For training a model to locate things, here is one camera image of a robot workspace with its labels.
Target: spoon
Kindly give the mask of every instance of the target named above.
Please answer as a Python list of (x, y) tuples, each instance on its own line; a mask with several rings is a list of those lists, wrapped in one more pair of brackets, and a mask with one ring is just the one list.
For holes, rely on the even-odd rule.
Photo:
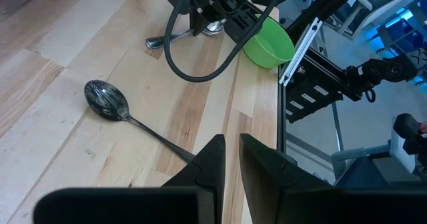
[[(210, 23), (204, 30), (203, 33), (206, 35), (217, 35), (220, 34), (224, 30), (224, 23), (227, 21), (227, 19), (222, 19), (221, 21), (216, 21), (213, 23)], [(174, 34), (171, 36), (171, 42), (174, 42), (178, 40), (181, 37), (185, 37), (186, 35), (189, 35), (190, 33), (193, 33), (193, 29), (190, 29), (188, 31), (184, 31), (182, 33)], [(150, 37), (145, 40), (145, 45), (148, 49), (155, 51), (158, 49), (163, 48), (165, 45), (164, 43), (164, 36), (161, 37)]]
[(85, 97), (89, 106), (99, 116), (110, 121), (128, 121), (141, 127), (150, 135), (161, 141), (166, 147), (169, 147), (186, 163), (189, 163), (194, 158), (194, 155), (190, 152), (178, 147), (133, 118), (129, 113), (129, 105), (127, 104), (125, 96), (113, 85), (100, 80), (89, 81), (85, 85)]

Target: black cable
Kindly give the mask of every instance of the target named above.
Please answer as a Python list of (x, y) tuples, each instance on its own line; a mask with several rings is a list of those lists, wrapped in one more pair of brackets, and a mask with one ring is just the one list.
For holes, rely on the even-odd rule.
[(186, 75), (185, 73), (183, 73), (181, 70), (179, 70), (177, 68), (177, 66), (175, 65), (175, 63), (172, 60), (171, 49), (170, 49), (171, 48), (170, 39), (171, 39), (171, 35), (172, 35), (173, 26), (175, 25), (176, 19), (179, 15), (179, 9), (183, 5), (184, 1), (185, 0), (179, 0), (178, 1), (177, 5), (173, 8), (173, 11), (172, 11), (171, 17), (169, 18), (169, 21), (167, 22), (167, 27), (166, 27), (166, 32), (165, 32), (165, 40), (164, 40), (165, 57), (166, 57), (167, 64), (170, 66), (170, 68), (172, 69), (172, 71), (176, 75), (178, 75), (182, 79), (189, 81), (189, 82), (201, 83), (201, 82), (210, 81), (210, 80), (216, 78), (217, 76), (219, 76), (222, 72), (224, 72), (226, 70), (228, 65), (232, 62), (232, 60), (239, 53), (239, 51), (242, 49), (242, 47), (249, 41), (249, 39), (251, 39), (251, 37), (255, 34), (255, 32), (258, 30), (258, 28), (261, 27), (262, 23), (267, 19), (268, 15), (270, 14), (270, 12), (272, 11), (272, 9), (275, 7), (276, 3), (279, 0), (272, 0), (272, 2), (268, 5), (266, 10), (264, 10), (264, 12), (261, 14), (260, 18), (256, 21), (255, 25), (248, 31), (248, 33), (246, 33), (246, 35), (243, 37), (243, 39), (233, 48), (232, 52), (228, 55), (228, 57), (221, 64), (221, 66), (218, 69), (216, 69), (213, 73), (206, 75), (206, 76), (203, 76), (203, 77), (192, 77), (192, 76)]
[(374, 103), (375, 102), (375, 100), (376, 100), (376, 94), (375, 94), (374, 90), (371, 89), (371, 90), (365, 91), (365, 95), (366, 95), (367, 100), (370, 103)]

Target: wood grain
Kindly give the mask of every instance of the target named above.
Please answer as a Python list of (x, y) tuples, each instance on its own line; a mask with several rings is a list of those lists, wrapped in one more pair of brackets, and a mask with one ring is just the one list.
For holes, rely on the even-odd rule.
[[(37, 200), (56, 189), (160, 186), (184, 166), (141, 129), (106, 121), (88, 109), (83, 86), (90, 79), (114, 84), (136, 119), (192, 153), (215, 134), (225, 134), (223, 220), (249, 223), (238, 136), (251, 133), (270, 147), (276, 144), (277, 74), (240, 53), (217, 79), (188, 83), (170, 70), (163, 51), (149, 52), (144, 43), (164, 32), (172, 9), (166, 0), (115, 0), (105, 9), (103, 1), (34, 0), (0, 22), (0, 27), (12, 27), (12, 33), (0, 29), (0, 82), (7, 87), (0, 89), (0, 113), (13, 102), (19, 102), (20, 110), (8, 117), (16, 120), (0, 138), (0, 147), (7, 150), (0, 151), (0, 223), (30, 223)], [(99, 22), (94, 10), (103, 12)], [(85, 21), (89, 32), (77, 28)], [(188, 16), (182, 16), (174, 33), (186, 29)], [(69, 53), (55, 52), (45, 48), (49, 43), (72, 47)], [(226, 35), (198, 35), (175, 42), (171, 52), (184, 73), (207, 75), (234, 46)], [(25, 47), (62, 60), (66, 67), (61, 71)], [(4, 81), (10, 73), (18, 79)]]
[(226, 132), (226, 186), (223, 223), (241, 223), (244, 188), (240, 175), (239, 140), (241, 133), (250, 133), (252, 118), (232, 109)]
[(0, 67), (0, 138), (62, 70), (62, 66), (25, 49)]
[(48, 34), (52, 24), (81, 0), (31, 0), (0, 22), (0, 65)]
[[(201, 76), (215, 71), (220, 55), (222, 38), (205, 38), (194, 65), (192, 75)], [(175, 108), (167, 138), (182, 148), (191, 151), (199, 130), (199, 124), (205, 108), (211, 82), (188, 83)], [(168, 175), (175, 175), (185, 163), (169, 149), (163, 148), (156, 170)]]

